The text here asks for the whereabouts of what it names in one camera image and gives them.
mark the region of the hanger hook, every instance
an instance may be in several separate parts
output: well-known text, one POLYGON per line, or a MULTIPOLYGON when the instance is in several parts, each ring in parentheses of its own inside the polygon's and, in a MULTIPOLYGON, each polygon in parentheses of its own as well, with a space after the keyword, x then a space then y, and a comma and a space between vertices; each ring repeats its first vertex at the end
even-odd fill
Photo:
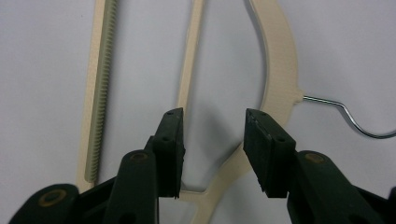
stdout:
POLYGON ((358 122, 356 122, 356 120, 353 119, 352 115, 350 114, 349 110, 347 109, 347 107, 345 105, 343 105, 342 103, 339 102, 335 102, 335 101, 331 101, 331 100, 326 100, 326 99, 320 99, 317 97, 312 97, 312 96, 304 96, 303 98, 305 101, 310 101, 310 102, 316 102, 316 103, 322 103, 322 104, 327 104, 327 105, 335 105, 338 107, 343 108, 343 111, 345 112, 345 114, 349 117, 349 121, 353 124, 353 126, 355 126, 355 128, 363 133, 366 136, 372 137, 372 138, 376 138, 376 139, 386 139, 386 138, 391 138, 396 136, 396 130, 390 133, 383 133, 383 134, 374 134, 374 133, 370 133, 367 132, 366 130, 364 130, 359 124, 358 122))

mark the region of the round joint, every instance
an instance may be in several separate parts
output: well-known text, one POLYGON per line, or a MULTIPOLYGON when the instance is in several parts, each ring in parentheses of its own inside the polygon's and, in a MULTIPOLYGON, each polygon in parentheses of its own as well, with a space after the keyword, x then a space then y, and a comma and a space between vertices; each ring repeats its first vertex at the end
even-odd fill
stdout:
POLYGON ((43 194, 38 200, 38 205, 41 207, 50 207, 61 202, 67 193, 64 189, 54 189, 50 192, 43 194))
POLYGON ((144 161, 148 157, 149 157, 148 154, 143 153, 143 152, 139 152, 139 153, 136 153, 136 154, 132 155, 131 160, 140 162, 140 161, 144 161))
POLYGON ((305 154, 305 158, 308 161, 311 161, 313 163, 323 163, 324 162, 324 158, 319 156, 316 153, 307 153, 307 154, 305 154))

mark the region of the metal hook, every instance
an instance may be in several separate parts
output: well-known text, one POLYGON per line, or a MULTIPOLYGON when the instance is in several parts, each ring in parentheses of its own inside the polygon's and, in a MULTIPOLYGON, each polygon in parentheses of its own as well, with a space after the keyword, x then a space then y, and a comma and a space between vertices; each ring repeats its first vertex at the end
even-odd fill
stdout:
POLYGON ((322 104, 327 104, 327 105, 336 105, 338 107, 341 107, 344 109, 345 114, 349 117, 350 122, 353 124, 353 126, 355 126, 355 128, 369 136, 372 138, 376 138, 376 139, 386 139, 386 138, 391 138, 396 136, 396 130, 390 133, 383 133, 383 134, 374 134, 374 133, 369 133, 366 130, 364 130, 357 122, 356 120, 353 119, 352 115, 350 114, 349 110, 347 109, 347 107, 339 102, 335 102, 335 101, 331 101, 331 100, 325 100, 325 99, 320 99, 317 97, 312 97, 312 96, 304 96, 303 98, 305 101, 311 101, 311 102, 317 102, 317 103, 322 103, 322 104))

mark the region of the silver metal wire hook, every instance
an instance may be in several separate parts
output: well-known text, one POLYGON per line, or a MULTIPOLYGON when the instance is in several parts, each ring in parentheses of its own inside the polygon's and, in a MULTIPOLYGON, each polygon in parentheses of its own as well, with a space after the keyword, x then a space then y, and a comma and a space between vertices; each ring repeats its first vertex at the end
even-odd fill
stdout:
POLYGON ((355 126, 355 128, 363 133, 366 136, 372 137, 372 138, 376 138, 376 139, 386 139, 386 138, 391 138, 396 136, 396 130, 390 133, 383 133, 383 134, 374 134, 374 133, 370 133, 367 132, 366 130, 364 130, 359 124, 358 122, 356 122, 356 120, 353 119, 352 115, 350 114, 349 110, 347 109, 347 107, 339 102, 335 102, 335 101, 331 101, 331 100, 326 100, 326 99, 320 99, 317 97, 312 97, 312 96, 304 96, 303 98, 305 101, 311 101, 311 102, 316 102, 316 103, 322 103, 322 104, 327 104, 327 105, 335 105, 338 107, 341 107, 345 114, 348 116, 349 121, 353 124, 353 126, 355 126))

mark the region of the gray background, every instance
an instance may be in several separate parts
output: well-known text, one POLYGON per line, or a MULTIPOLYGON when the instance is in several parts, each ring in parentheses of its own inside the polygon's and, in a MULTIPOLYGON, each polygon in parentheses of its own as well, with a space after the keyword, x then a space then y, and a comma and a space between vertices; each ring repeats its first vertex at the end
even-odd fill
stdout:
MULTIPOLYGON (((396 3, 279 0, 294 36, 299 85, 340 100, 374 132, 396 128, 396 3)), ((34 192, 74 183, 94 1, 0 1, 0 218, 34 192)), ((144 147, 176 105, 189 0, 120 1, 100 181, 144 147)), ((204 189, 258 108, 265 56, 247 1, 207 0, 186 115, 183 182, 204 189)), ((357 134, 337 109, 301 103, 286 127, 298 150, 328 155, 357 186, 387 197, 396 186, 396 138, 357 134)), ((161 200, 162 223, 189 223, 193 205, 161 200)), ((290 223, 250 172, 211 223, 290 223)))

